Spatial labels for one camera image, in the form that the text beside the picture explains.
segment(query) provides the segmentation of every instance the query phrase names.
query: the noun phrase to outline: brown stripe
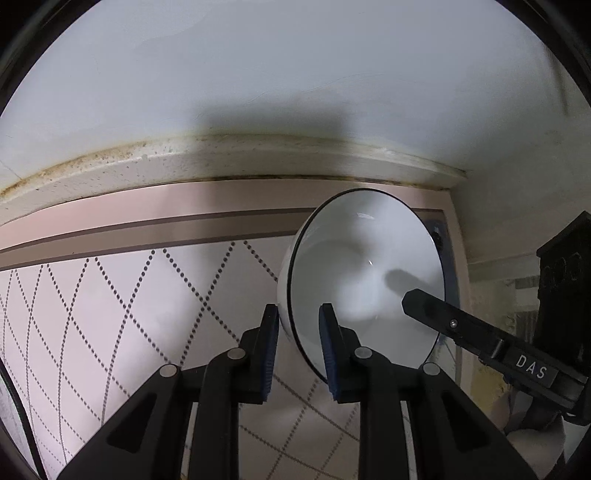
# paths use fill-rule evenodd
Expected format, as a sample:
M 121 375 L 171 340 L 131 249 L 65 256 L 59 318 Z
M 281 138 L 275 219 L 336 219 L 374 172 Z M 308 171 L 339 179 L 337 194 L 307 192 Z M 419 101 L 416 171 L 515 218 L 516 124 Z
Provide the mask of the brown stripe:
M 157 219 L 29 242 L 0 252 L 0 270 L 92 255 L 295 234 L 312 209 L 259 210 Z

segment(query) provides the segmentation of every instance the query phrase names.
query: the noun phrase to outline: metal screw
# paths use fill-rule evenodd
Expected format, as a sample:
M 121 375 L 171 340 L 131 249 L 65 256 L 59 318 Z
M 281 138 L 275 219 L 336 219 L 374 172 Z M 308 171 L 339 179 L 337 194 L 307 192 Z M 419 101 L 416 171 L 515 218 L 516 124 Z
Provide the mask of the metal screw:
M 171 364 L 163 365 L 159 372 L 162 377 L 173 377 L 177 372 L 177 367 Z
M 231 360 L 240 360 L 246 356 L 246 352 L 239 347 L 228 350 L 228 358 Z
M 362 360 L 368 359 L 371 357 L 371 350 L 366 346 L 360 346 L 355 349 L 355 356 Z
M 423 365 L 423 371 L 427 375 L 432 375 L 433 377 L 436 377 L 437 375 L 439 375 L 441 368 L 439 368 L 439 365 L 429 362 Z

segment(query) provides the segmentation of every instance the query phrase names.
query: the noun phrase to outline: white wall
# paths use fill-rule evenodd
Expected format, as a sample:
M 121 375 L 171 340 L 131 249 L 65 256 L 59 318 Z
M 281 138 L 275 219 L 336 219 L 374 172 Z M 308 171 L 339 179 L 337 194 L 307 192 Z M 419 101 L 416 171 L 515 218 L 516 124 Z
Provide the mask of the white wall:
M 535 250 L 591 210 L 591 108 L 570 76 L 561 74 L 567 110 L 559 127 L 541 130 L 536 143 L 453 191 L 479 280 L 485 270 L 489 279 L 538 274 Z
M 0 117 L 0 188 L 188 132 L 347 139 L 477 171 L 560 109 L 545 49 L 494 0 L 103 0 Z

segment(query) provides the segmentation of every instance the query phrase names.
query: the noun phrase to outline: black device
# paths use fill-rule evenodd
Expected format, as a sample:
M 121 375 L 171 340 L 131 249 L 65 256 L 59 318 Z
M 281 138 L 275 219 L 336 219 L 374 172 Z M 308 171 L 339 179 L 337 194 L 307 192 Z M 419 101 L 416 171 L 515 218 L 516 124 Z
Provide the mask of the black device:
M 199 402 L 190 479 L 237 480 L 238 404 L 262 404 L 271 390 L 279 332 L 275 305 L 237 348 L 207 365 L 159 368 L 81 448 L 59 480 L 178 480 L 194 402 Z
M 331 304 L 319 314 L 326 377 L 339 403 L 361 403 L 359 480 L 408 479 L 401 401 L 408 406 L 421 479 L 534 480 L 535 473 L 439 366 L 394 365 L 340 327 Z
M 540 247 L 540 309 L 532 344 L 421 290 L 402 300 L 404 312 L 444 333 L 535 402 L 521 428 L 543 429 L 560 413 L 591 422 L 591 215 L 581 213 Z

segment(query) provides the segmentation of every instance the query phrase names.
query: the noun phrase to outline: diamond pattern wallpaper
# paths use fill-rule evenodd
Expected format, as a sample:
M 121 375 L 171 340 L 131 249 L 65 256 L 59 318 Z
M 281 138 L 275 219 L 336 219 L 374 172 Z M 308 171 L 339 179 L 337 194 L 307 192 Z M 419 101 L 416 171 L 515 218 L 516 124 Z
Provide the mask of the diamond pattern wallpaper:
M 160 366 L 206 364 L 258 326 L 265 305 L 276 302 L 292 239 L 186 245 L 0 272 L 0 355 L 48 477 L 56 478 Z M 453 377 L 450 346 L 441 340 L 433 355 Z M 14 411 L 5 405 L 0 416 L 8 424 Z M 357 477 L 359 406 L 333 402 L 282 330 L 269 400 L 241 407 L 239 435 L 243 480 Z

